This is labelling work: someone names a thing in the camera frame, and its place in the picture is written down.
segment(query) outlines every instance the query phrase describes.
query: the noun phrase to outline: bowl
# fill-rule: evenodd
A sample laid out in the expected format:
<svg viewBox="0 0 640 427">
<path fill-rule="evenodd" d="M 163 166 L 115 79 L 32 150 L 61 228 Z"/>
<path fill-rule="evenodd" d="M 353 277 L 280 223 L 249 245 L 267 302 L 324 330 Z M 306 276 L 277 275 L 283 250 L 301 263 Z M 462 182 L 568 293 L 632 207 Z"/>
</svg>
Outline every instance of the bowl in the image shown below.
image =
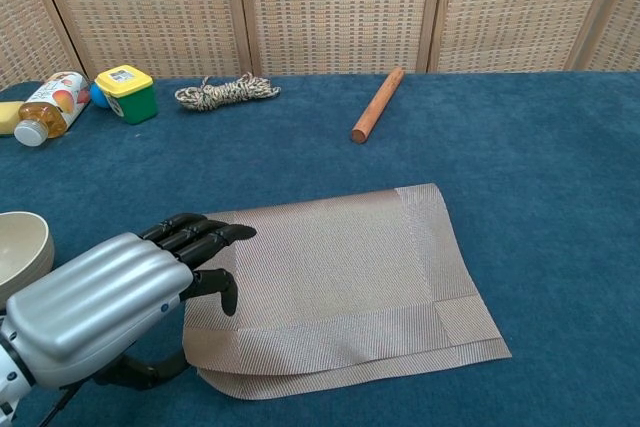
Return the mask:
<svg viewBox="0 0 640 427">
<path fill-rule="evenodd" d="M 0 308 L 51 271 L 55 247 L 47 222 L 32 212 L 0 213 Z"/>
</svg>

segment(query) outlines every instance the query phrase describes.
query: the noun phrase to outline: blue ball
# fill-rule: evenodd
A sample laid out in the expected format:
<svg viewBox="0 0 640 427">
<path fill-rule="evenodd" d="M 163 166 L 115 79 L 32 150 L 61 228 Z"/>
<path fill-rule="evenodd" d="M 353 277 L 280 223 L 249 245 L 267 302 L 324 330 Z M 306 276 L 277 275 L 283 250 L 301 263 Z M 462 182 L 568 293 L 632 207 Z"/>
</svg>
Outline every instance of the blue ball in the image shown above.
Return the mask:
<svg viewBox="0 0 640 427">
<path fill-rule="evenodd" d="M 92 84 L 91 89 L 89 89 L 89 95 L 91 96 L 91 102 L 96 104 L 98 107 L 102 107 L 103 109 L 109 109 L 111 106 L 107 101 L 107 98 L 104 96 L 104 92 L 100 90 L 97 84 Z"/>
</svg>

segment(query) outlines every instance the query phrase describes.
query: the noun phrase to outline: yellow container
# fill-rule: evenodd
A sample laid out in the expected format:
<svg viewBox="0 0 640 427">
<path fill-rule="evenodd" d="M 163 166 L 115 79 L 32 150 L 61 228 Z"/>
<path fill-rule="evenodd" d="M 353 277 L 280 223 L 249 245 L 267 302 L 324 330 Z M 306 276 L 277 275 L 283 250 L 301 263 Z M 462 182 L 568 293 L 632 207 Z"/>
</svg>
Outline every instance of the yellow container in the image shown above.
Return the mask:
<svg viewBox="0 0 640 427">
<path fill-rule="evenodd" d="M 13 135 L 20 122 L 20 107 L 24 102 L 0 102 L 0 135 Z"/>
<path fill-rule="evenodd" d="M 138 124 L 158 113 L 153 79 L 130 65 L 120 65 L 96 77 L 96 84 L 111 109 L 129 124 Z"/>
</svg>

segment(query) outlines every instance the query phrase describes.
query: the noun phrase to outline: wicker wall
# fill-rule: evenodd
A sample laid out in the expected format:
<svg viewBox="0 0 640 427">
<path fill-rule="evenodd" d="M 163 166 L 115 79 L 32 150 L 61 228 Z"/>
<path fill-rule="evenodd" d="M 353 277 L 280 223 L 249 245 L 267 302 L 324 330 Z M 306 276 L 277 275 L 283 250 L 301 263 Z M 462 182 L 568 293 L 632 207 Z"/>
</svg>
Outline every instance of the wicker wall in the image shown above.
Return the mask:
<svg viewBox="0 0 640 427">
<path fill-rule="evenodd" d="M 80 68 L 50 0 L 2 0 L 0 89 Z"/>
<path fill-rule="evenodd" d="M 76 51 L 91 77 L 637 70 L 639 2 L 5 0 L 0 81 L 79 68 Z"/>
<path fill-rule="evenodd" d="M 237 42 L 246 38 L 246 29 L 234 26 L 231 0 L 56 2 L 92 76 L 121 63 L 157 77 L 242 70 Z M 244 61 L 242 67 L 249 67 L 248 55 Z"/>
<path fill-rule="evenodd" d="M 434 14 L 427 0 L 248 2 L 254 67 L 266 74 L 414 71 Z"/>
<path fill-rule="evenodd" d="M 441 0 L 429 70 L 562 70 L 593 0 Z"/>
</svg>

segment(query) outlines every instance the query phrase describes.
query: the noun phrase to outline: black cable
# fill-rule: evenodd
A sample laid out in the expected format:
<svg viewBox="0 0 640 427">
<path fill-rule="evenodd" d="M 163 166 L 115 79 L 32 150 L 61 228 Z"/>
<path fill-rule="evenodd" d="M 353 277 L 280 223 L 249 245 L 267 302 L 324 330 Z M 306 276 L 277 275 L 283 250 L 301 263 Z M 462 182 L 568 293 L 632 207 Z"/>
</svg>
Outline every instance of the black cable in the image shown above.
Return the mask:
<svg viewBox="0 0 640 427">
<path fill-rule="evenodd" d="M 69 401 L 73 399 L 73 396 L 78 393 L 82 387 L 82 383 L 78 383 L 69 387 L 69 389 L 64 393 L 64 395 L 60 398 L 60 400 L 56 403 L 56 405 L 51 409 L 51 411 L 47 414 L 47 416 L 38 424 L 38 427 L 47 427 L 53 420 L 53 418 L 63 410 Z"/>
</svg>

